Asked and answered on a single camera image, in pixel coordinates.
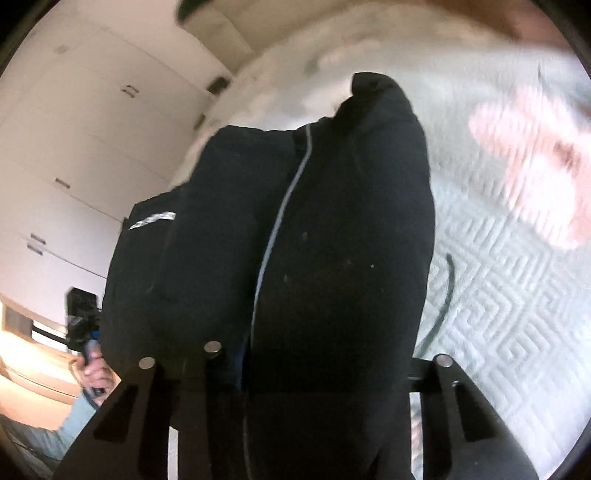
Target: black camera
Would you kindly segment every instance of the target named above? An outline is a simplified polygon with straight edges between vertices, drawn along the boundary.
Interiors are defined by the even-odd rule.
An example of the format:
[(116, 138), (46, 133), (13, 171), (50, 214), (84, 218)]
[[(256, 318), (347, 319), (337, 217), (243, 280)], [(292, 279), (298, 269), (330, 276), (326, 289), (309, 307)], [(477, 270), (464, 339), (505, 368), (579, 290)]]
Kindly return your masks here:
[[(93, 293), (72, 288), (66, 296), (67, 347), (84, 356), (85, 364), (90, 361), (90, 351), (98, 345), (100, 308)], [(103, 388), (93, 388), (93, 396), (105, 393)]]

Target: metal pin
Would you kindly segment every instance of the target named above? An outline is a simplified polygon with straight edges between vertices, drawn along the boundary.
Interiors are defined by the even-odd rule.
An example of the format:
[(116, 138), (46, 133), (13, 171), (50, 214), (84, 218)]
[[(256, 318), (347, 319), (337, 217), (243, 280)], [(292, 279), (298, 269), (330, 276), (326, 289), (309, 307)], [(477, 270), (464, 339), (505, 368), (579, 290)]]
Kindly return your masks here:
[(443, 355), (437, 356), (436, 362), (441, 367), (448, 368), (453, 365), (453, 358), (444, 353)]
[(205, 344), (203, 350), (205, 350), (205, 353), (207, 353), (208, 355), (217, 355), (219, 352), (222, 351), (222, 344), (220, 342), (212, 340), (211, 342)]
[(156, 360), (154, 360), (151, 356), (145, 356), (139, 361), (139, 367), (142, 370), (149, 370), (154, 365), (156, 365)]

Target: person's arm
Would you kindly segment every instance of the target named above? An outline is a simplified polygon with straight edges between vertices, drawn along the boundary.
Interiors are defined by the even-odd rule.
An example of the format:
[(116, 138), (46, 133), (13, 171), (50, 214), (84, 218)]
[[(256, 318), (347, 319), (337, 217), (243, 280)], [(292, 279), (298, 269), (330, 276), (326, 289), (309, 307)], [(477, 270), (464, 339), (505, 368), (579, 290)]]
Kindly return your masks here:
[[(90, 363), (86, 367), (83, 360), (77, 363), (80, 383), (84, 389), (59, 429), (31, 427), (0, 415), (0, 424), (27, 460), (34, 457), (53, 470), (92, 418), (96, 409), (114, 390), (115, 376), (103, 359), (100, 349), (91, 351), (90, 358)], [(92, 399), (90, 392), (93, 387), (104, 388), (105, 394)]]

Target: blurry hand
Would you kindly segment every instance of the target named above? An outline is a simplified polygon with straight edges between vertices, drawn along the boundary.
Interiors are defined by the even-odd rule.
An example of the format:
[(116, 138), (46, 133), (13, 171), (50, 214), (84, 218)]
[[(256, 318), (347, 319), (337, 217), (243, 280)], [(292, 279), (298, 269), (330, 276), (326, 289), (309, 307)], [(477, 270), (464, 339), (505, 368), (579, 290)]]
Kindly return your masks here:
[(116, 378), (109, 365), (105, 362), (99, 346), (89, 352), (89, 357), (88, 365), (84, 364), (84, 357), (78, 357), (77, 367), (80, 382), (90, 395), (92, 395), (92, 388), (105, 389), (104, 395), (94, 398), (95, 403), (101, 406), (115, 389)]

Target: black metal bracket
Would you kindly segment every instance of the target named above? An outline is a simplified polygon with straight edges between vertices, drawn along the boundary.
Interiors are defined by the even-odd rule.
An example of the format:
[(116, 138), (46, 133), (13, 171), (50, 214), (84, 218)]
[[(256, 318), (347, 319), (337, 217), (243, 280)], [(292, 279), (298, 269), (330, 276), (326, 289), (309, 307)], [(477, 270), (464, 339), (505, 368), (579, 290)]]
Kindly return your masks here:
[[(142, 359), (82, 431), (54, 480), (165, 480), (171, 422), (178, 426), (180, 480), (246, 478), (242, 446), (220, 437), (242, 425), (230, 425), (240, 423), (231, 400), (236, 396), (210, 385), (215, 362), (206, 356)], [(450, 356), (414, 358), (408, 380), (409, 392), (421, 395), (424, 480), (538, 479), (509, 429)], [(228, 462), (222, 450), (237, 458)]]

